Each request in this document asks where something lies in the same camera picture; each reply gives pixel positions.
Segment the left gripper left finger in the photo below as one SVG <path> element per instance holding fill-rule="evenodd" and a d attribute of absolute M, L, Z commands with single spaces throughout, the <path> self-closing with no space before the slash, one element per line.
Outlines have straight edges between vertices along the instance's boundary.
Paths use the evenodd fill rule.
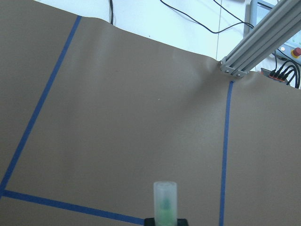
<path fill-rule="evenodd" d="M 143 225 L 144 226 L 155 226 L 155 219 L 154 218 L 145 218 Z"/>

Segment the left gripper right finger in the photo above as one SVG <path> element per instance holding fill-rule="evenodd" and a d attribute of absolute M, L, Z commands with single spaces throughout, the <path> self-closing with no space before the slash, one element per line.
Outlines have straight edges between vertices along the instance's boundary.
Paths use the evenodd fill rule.
<path fill-rule="evenodd" d="M 185 219 L 185 218 L 178 218 L 177 226 L 189 226 L 189 223 L 188 223 L 187 219 Z"/>

